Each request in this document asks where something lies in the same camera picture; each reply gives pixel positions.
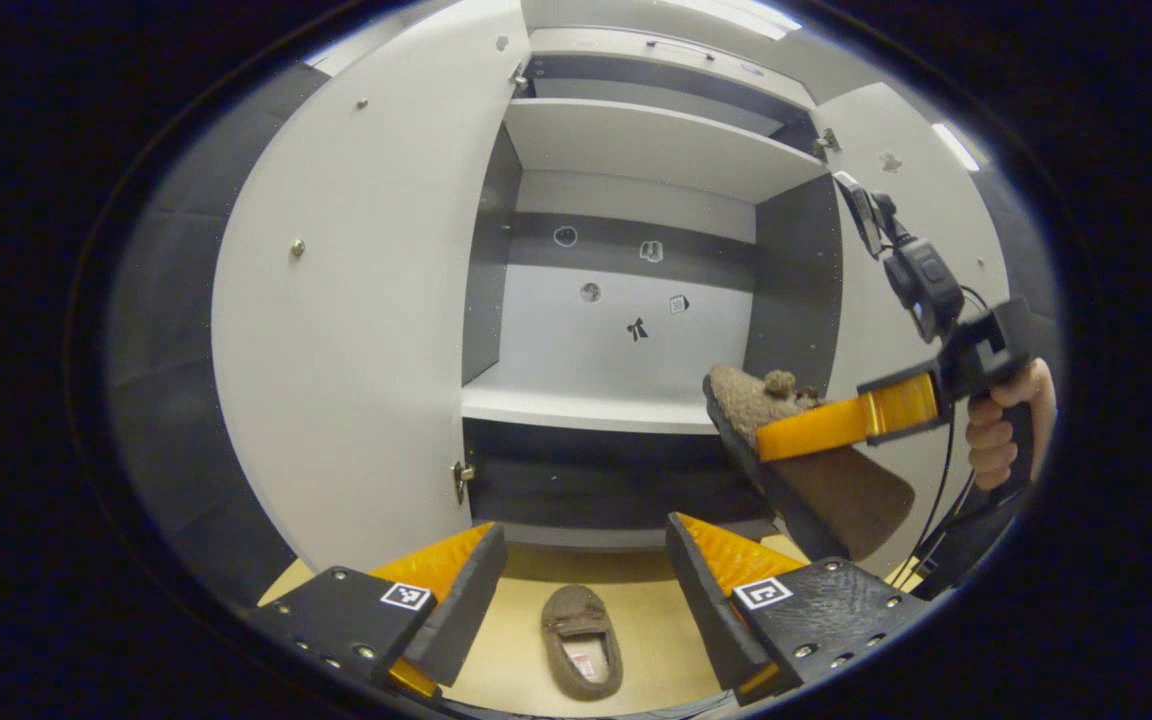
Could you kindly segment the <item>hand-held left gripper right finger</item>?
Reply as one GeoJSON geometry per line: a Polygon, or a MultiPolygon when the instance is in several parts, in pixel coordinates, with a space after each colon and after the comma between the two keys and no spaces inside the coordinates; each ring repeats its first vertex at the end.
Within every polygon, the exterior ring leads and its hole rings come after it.
{"type": "Polygon", "coordinates": [[[931,606],[846,559],[799,562],[681,511],[666,551],[719,687],[741,706],[832,679],[931,606]]]}

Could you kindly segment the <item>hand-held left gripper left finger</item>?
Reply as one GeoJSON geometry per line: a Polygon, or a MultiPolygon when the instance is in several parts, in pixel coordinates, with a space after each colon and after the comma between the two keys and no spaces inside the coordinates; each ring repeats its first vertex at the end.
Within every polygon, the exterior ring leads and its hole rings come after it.
{"type": "Polygon", "coordinates": [[[505,529],[488,521],[371,571],[333,566],[257,607],[250,624],[353,691],[438,700],[465,665],[506,560],[505,529]]]}

